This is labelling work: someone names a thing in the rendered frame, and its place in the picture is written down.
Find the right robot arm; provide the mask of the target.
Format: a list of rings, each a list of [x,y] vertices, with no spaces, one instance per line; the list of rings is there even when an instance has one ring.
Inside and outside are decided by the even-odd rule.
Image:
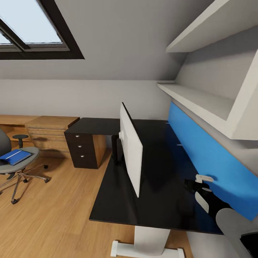
[[[213,218],[240,258],[258,258],[258,225],[214,195],[203,181],[214,179],[197,174],[195,181],[185,179],[185,186],[195,191],[196,201]]]

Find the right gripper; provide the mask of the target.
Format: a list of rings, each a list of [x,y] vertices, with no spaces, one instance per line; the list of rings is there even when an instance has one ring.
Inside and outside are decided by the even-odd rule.
[[[198,185],[209,188],[209,185],[207,183],[204,183],[204,182],[199,183],[199,182],[196,182],[196,181],[193,181],[193,180],[186,180],[185,179],[185,186],[187,187],[187,189],[191,189],[191,190],[195,191],[195,187],[198,186]]]

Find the monitor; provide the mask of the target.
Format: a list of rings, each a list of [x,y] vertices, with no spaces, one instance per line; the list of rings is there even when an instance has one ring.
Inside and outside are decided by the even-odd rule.
[[[123,161],[118,162],[118,138],[121,139],[124,152],[121,160],[124,156],[127,169],[124,167]],[[113,150],[111,157],[114,165],[122,164],[130,177],[137,197],[141,197],[146,145],[123,102],[120,107],[120,132],[118,135],[111,136],[111,143]]]

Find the folder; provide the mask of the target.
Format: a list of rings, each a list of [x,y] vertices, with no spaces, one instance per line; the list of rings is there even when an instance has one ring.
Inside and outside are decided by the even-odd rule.
[[[0,157],[1,162],[5,162],[14,166],[15,164],[21,162],[25,158],[29,157],[31,154],[28,152],[21,151],[19,149],[15,149],[11,152]]]

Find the swivel chair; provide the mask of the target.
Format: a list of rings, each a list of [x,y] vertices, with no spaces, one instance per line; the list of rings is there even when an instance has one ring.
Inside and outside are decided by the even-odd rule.
[[[48,165],[42,164],[42,165],[33,167],[32,169],[25,170],[25,168],[29,164],[31,164],[32,162],[34,162],[36,160],[37,156],[40,153],[40,150],[37,147],[24,147],[23,148],[22,139],[28,138],[28,135],[18,134],[18,135],[14,135],[12,138],[19,140],[19,150],[28,152],[31,154],[29,157],[25,158],[24,160],[15,164],[14,166],[0,161],[0,175],[10,175],[7,178],[8,181],[5,182],[4,184],[2,184],[0,186],[0,188],[4,187],[5,185],[9,184],[10,182],[12,182],[13,180],[18,178],[13,195],[12,195],[12,199],[11,199],[11,203],[14,204],[17,202],[17,200],[14,199],[14,197],[15,197],[15,193],[17,191],[18,185],[20,183],[20,180],[22,180],[24,183],[26,183],[27,182],[26,176],[44,179],[45,182],[48,182],[49,180],[48,180],[48,178],[45,178],[45,177],[39,177],[39,176],[27,174],[28,172],[31,172],[43,165],[44,165],[44,168],[47,169]],[[12,151],[11,150],[11,140],[4,133],[4,131],[0,128],[0,157],[11,151]]]

